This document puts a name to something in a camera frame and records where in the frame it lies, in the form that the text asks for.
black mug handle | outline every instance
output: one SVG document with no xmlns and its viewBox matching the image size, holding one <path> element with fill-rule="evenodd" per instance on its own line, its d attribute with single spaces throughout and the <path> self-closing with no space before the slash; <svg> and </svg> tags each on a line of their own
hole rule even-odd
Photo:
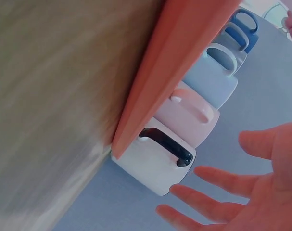
<svg viewBox="0 0 292 231">
<path fill-rule="evenodd" d="M 178 158 L 178 167 L 188 166 L 193 161 L 192 153 L 157 128 L 144 128 L 139 137 L 148 137 L 171 152 Z"/>
</svg>

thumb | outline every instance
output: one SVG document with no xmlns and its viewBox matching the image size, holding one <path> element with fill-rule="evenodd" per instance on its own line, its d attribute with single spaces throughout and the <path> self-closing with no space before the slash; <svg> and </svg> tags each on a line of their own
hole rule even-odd
<svg viewBox="0 0 292 231">
<path fill-rule="evenodd" d="M 273 128 L 264 131 L 242 131 L 239 144 L 249 155 L 271 159 L 275 135 Z"/>
</svg>

gray surface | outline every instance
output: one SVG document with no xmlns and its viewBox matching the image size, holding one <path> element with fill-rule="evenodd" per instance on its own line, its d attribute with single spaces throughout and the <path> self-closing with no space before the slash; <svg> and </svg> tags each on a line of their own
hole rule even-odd
<svg viewBox="0 0 292 231">
<path fill-rule="evenodd" d="M 212 165 L 242 174 L 271 171 L 269 161 L 243 153 L 237 143 L 243 129 L 263 129 L 292 121 L 292 43 L 260 20 L 260 40 L 237 73 L 239 85 L 221 108 L 221 118 L 197 148 L 194 165 Z M 219 201 L 245 203 L 189 174 L 183 181 Z M 208 223 L 171 195 L 158 197 L 110 160 L 76 199 L 54 231 L 169 231 L 154 212 L 168 203 Z"/>
</svg>

orange shelf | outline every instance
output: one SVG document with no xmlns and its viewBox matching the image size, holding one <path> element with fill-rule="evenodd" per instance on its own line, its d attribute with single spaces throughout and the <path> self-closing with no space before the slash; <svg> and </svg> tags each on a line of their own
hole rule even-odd
<svg viewBox="0 0 292 231">
<path fill-rule="evenodd" d="M 241 0 L 167 0 L 119 121 L 119 158 L 215 38 Z"/>
</svg>

wooden surface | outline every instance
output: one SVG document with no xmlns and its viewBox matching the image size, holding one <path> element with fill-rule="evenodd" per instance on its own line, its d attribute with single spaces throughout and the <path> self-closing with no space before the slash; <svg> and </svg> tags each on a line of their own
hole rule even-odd
<svg viewBox="0 0 292 231">
<path fill-rule="evenodd" d="M 160 9 L 0 0 L 0 231 L 50 230 L 96 172 Z"/>
</svg>

